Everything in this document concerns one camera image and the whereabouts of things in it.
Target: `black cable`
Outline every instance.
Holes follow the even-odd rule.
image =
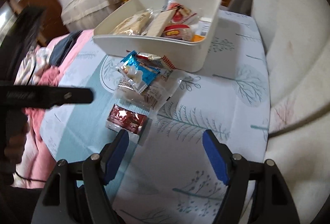
[[[27,180],[27,181],[37,181],[37,182],[43,182],[43,183],[46,183],[45,180],[41,180],[41,179],[32,179],[32,178],[26,178],[26,177],[23,177],[23,176],[21,176],[19,173],[17,173],[17,171],[15,171],[15,174],[16,174],[18,177],[20,177],[20,178],[22,178],[22,179],[25,179],[25,180]]]

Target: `human hand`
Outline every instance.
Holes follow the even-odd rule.
[[[5,148],[5,156],[13,164],[20,164],[26,143],[26,134],[29,132],[29,124],[26,123],[19,134],[11,136],[7,147]]]

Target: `dark blue cloth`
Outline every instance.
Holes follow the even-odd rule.
[[[60,66],[72,47],[75,45],[81,33],[82,31],[72,32],[63,40],[59,41],[55,45],[51,57],[49,58],[49,64],[52,66]]]

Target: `blue snack wrapper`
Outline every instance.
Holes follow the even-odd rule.
[[[125,76],[133,89],[142,93],[160,73],[160,68],[148,65],[136,57],[135,51],[130,52],[117,66],[118,71]]]

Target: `blue gripper pad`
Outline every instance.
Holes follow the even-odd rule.
[[[115,149],[111,156],[109,157],[106,164],[106,173],[104,176],[104,182],[108,184],[111,180],[113,180],[118,172],[121,161],[124,158],[125,152],[129,143],[129,136],[126,130],[120,130],[117,134],[117,137],[113,141]]]
[[[228,185],[232,167],[232,153],[225,144],[218,142],[211,130],[204,131],[202,141],[217,178],[222,181],[223,184]]]

